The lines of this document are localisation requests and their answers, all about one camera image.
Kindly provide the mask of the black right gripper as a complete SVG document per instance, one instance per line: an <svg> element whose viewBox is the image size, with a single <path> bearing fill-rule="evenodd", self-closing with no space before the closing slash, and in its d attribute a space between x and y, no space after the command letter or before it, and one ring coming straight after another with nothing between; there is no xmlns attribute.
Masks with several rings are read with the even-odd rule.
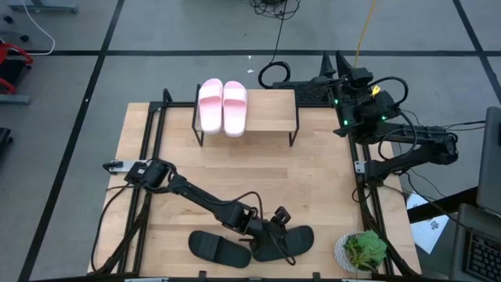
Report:
<svg viewBox="0 0 501 282"><path fill-rule="evenodd" d="M352 76L354 67L345 59L340 51L336 51L335 58L337 70L333 68L327 51L324 51L319 76L312 79L312 82L316 84L330 87L334 107L340 103L357 104L374 99L376 96L371 96L373 86L369 86L369 84L363 87L351 85L350 77ZM338 73L339 78L332 78L336 73Z"/></svg>

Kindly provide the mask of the black rubber slide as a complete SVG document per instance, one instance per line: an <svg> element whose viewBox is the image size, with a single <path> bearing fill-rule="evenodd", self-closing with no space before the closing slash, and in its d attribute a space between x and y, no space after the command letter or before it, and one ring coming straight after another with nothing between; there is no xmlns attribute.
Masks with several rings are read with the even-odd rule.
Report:
<svg viewBox="0 0 501 282"><path fill-rule="evenodd" d="M197 258L216 264L242 269L251 261L251 252L244 246L213 233L193 231L188 245Z"/></svg>
<svg viewBox="0 0 501 282"><path fill-rule="evenodd" d="M252 255L252 257L258 262L269 262L280 259L288 259L290 262L294 262L293 257L303 255L311 249L315 237L310 226L297 226L287 231L285 239L290 249L289 255L261 254Z"/></svg>

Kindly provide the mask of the wooden shelf with black frame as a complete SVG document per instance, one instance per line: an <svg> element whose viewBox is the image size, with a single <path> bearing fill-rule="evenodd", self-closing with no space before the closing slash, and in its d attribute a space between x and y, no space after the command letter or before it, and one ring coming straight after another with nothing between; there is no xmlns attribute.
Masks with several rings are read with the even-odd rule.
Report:
<svg viewBox="0 0 501 282"><path fill-rule="evenodd" d="M204 137L206 135L214 134L204 133L200 127L200 111L198 107L200 87L201 85L198 85L196 91L196 103L193 110L192 130L199 145L203 146ZM293 146L300 128L295 91L290 89L246 90L247 119L244 134L248 132L285 132L288 134L289 145ZM223 108L222 126L219 132L225 133Z"/></svg>

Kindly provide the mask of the pink rubber slide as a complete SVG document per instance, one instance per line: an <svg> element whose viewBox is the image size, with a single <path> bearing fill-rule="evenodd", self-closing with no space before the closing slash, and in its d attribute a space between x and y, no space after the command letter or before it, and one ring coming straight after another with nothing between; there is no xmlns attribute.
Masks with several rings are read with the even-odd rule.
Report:
<svg viewBox="0 0 501 282"><path fill-rule="evenodd" d="M228 81L223 89L224 131L229 137L240 137L245 132L247 119L247 90L238 81Z"/></svg>
<svg viewBox="0 0 501 282"><path fill-rule="evenodd" d="M222 126L223 84L218 78L205 81L199 90L200 127L204 133L218 133Z"/></svg>

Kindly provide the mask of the green succulent in white pot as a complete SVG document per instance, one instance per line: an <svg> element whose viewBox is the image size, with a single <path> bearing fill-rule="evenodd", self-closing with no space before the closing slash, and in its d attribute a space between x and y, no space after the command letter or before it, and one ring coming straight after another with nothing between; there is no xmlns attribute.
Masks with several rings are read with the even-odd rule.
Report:
<svg viewBox="0 0 501 282"><path fill-rule="evenodd" d="M337 264L350 273L376 273L387 258L387 244L372 230L347 233L333 248Z"/></svg>

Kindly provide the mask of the white paper sheet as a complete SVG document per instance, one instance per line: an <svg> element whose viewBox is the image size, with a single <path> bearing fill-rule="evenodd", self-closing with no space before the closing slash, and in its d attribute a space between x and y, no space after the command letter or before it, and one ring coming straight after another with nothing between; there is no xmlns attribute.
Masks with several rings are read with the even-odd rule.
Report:
<svg viewBox="0 0 501 282"><path fill-rule="evenodd" d="M411 223L411 231L415 244L427 254L430 254L449 220L447 215Z"/></svg>

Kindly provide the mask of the black metal bar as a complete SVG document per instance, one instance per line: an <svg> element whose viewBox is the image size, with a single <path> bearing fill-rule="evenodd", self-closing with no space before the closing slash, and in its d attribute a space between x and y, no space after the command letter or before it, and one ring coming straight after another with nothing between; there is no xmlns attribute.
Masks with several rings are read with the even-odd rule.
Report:
<svg viewBox="0 0 501 282"><path fill-rule="evenodd" d="M478 187L476 186L451 196L410 208L407 211L409 222L422 222L440 215L455 213L459 210L461 204L469 204L476 208L478 206L477 195Z"/></svg>

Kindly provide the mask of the grey laptop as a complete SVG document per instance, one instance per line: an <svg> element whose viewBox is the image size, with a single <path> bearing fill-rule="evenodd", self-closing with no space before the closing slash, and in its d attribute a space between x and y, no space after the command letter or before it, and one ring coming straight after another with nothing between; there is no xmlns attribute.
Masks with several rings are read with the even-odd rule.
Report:
<svg viewBox="0 0 501 282"><path fill-rule="evenodd" d="M456 220L449 279L501 282L501 108L487 109L478 189Z"/></svg>

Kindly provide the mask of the black chair base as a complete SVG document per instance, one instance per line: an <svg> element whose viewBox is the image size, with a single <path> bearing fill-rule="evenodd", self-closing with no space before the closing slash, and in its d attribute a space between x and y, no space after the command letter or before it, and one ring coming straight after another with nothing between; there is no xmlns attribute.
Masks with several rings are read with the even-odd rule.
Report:
<svg viewBox="0 0 501 282"><path fill-rule="evenodd" d="M7 151L9 144L13 142L11 130L9 128L0 128L0 159Z"/></svg>

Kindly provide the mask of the grey desk foot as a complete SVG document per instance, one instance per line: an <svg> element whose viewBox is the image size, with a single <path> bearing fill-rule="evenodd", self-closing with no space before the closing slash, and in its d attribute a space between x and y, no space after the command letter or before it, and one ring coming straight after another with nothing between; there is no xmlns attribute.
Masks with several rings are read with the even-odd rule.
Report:
<svg viewBox="0 0 501 282"><path fill-rule="evenodd" d="M78 13L75 0L8 0L7 6L13 11L24 9L33 11L67 11Z"/></svg>

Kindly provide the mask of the red metal cart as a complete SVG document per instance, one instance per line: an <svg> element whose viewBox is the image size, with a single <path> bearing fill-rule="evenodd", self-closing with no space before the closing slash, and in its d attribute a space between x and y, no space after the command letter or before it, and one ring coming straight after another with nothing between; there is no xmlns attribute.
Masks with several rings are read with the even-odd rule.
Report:
<svg viewBox="0 0 501 282"><path fill-rule="evenodd" d="M0 103L27 105L31 99L17 94L17 82L26 70L30 70L34 60L24 49L0 42Z"/></svg>

